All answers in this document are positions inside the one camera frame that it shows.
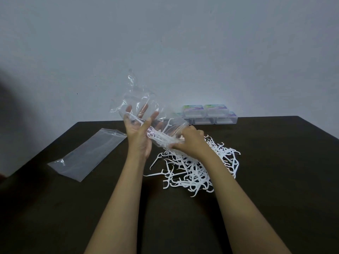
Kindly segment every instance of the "stack of plastic boxes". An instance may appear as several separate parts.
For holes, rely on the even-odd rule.
[[[178,114],[190,125],[236,124],[238,120],[224,104],[184,105]]]

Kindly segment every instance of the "person's left arm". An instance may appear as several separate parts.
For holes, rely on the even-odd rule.
[[[127,159],[85,254],[137,252],[142,174],[152,147],[146,131],[157,115],[154,113],[141,127],[124,117],[129,141]]]

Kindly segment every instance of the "forearm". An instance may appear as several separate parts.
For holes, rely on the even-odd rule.
[[[85,251],[136,253],[138,213],[145,158],[128,153],[125,166]]]
[[[212,151],[204,158],[233,253],[290,253],[260,211]]]

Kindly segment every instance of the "white wall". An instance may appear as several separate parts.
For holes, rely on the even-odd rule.
[[[0,172],[108,120],[132,68],[165,102],[339,137],[339,0],[1,0]]]

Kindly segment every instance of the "hand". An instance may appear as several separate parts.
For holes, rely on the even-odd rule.
[[[142,118],[145,111],[148,108],[148,104],[146,104],[139,114],[137,115],[138,118]],[[128,106],[126,108],[126,112],[131,112],[132,106]],[[131,122],[129,116],[126,114],[124,116],[124,123],[127,132],[127,139],[129,143],[129,153],[133,156],[140,156],[141,158],[147,159],[150,155],[150,151],[152,149],[152,142],[147,137],[147,129],[150,127],[153,120],[159,115],[159,112],[154,112],[150,118],[148,118],[143,125],[140,122],[134,121]]]
[[[211,153],[212,149],[205,141],[204,131],[197,130],[194,126],[190,126],[185,128],[181,134],[185,137],[185,142],[183,144],[172,144],[169,148],[180,150],[200,161],[204,156]]]

